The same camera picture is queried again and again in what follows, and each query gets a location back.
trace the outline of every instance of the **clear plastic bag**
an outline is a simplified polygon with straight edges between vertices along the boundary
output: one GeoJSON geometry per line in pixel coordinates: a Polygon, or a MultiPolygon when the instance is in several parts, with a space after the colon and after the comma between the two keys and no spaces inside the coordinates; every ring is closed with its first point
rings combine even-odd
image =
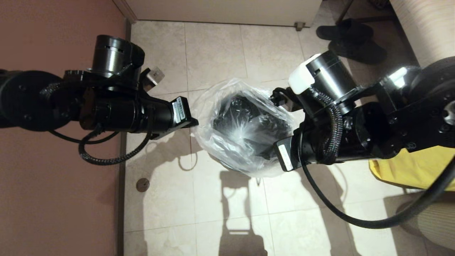
{"type": "Polygon", "coordinates": [[[283,173],[273,143],[292,135],[292,117],[269,94],[234,78],[207,89],[191,111],[199,145],[229,169],[248,176],[283,173]]]}

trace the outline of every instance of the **black slipper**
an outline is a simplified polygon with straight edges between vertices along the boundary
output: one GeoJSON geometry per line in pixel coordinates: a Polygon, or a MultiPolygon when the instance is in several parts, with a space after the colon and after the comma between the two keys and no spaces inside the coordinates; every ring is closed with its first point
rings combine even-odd
{"type": "Polygon", "coordinates": [[[316,34],[325,40],[364,41],[373,37],[373,29],[353,19],[347,19],[338,26],[320,26],[317,28],[316,34]]]}
{"type": "Polygon", "coordinates": [[[372,40],[365,40],[363,43],[347,40],[331,41],[329,50],[336,55],[365,64],[378,64],[387,58],[387,51],[372,40]]]}

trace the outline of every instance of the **yellow cloth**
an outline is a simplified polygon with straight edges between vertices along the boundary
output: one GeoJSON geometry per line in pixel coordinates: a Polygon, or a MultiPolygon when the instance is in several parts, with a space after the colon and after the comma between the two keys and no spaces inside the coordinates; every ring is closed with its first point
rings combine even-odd
{"type": "MultiPolygon", "coordinates": [[[[452,160],[455,148],[440,146],[409,153],[403,149],[391,159],[370,160],[371,172],[384,181],[427,189],[452,160]]],[[[445,189],[455,191],[455,181],[445,189]]]]}

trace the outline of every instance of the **white cap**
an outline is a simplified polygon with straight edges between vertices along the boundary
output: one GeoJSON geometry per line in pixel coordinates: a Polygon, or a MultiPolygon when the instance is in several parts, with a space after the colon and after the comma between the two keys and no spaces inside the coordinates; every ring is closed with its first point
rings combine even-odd
{"type": "Polygon", "coordinates": [[[303,93],[306,89],[310,88],[312,84],[314,84],[314,77],[308,70],[307,64],[319,57],[319,55],[321,54],[315,54],[305,60],[289,76],[288,83],[295,94],[299,95],[303,93]]]}

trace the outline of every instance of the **white door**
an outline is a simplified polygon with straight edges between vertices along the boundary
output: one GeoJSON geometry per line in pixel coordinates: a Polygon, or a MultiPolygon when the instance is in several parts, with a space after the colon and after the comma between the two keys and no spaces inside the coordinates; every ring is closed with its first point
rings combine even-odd
{"type": "Polygon", "coordinates": [[[322,0],[126,0],[139,20],[310,26],[322,0]]]}

